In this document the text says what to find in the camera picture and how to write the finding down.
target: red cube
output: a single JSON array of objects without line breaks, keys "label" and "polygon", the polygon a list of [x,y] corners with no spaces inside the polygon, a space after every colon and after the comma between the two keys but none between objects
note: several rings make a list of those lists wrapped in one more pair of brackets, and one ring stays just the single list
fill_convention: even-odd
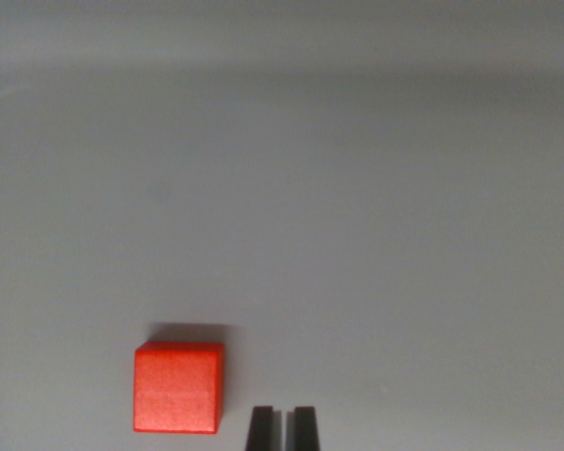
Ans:
[{"label": "red cube", "polygon": [[214,434],[223,389],[224,345],[149,341],[135,351],[133,430]]}]

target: white tray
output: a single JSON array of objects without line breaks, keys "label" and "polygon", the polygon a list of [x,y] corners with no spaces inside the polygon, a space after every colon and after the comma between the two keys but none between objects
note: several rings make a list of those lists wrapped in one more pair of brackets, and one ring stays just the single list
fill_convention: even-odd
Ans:
[{"label": "white tray", "polygon": [[[564,3],[125,3],[0,7],[0,450],[564,450]],[[132,432],[154,334],[216,436]]]}]

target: red wooden block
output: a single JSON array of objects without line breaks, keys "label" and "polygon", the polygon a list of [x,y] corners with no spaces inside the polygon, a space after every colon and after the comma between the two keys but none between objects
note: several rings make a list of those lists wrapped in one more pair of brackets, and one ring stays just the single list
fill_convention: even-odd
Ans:
[{"label": "red wooden block", "polygon": [[214,434],[223,388],[224,345],[149,341],[135,351],[133,430]]}]

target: gray background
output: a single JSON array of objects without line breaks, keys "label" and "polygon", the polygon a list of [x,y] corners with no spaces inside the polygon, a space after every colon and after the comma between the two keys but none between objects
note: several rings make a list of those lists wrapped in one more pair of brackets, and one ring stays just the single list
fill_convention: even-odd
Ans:
[{"label": "gray background", "polygon": [[[564,449],[564,4],[117,5],[0,8],[0,450]],[[132,432],[154,335],[216,436]]]}]

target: block top face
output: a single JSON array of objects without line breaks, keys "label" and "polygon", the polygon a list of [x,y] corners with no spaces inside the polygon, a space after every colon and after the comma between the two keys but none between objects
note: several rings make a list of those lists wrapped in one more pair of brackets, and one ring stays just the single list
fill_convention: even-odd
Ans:
[{"label": "block top face", "polygon": [[221,416],[224,345],[148,342],[135,352],[133,429],[215,433]]}]

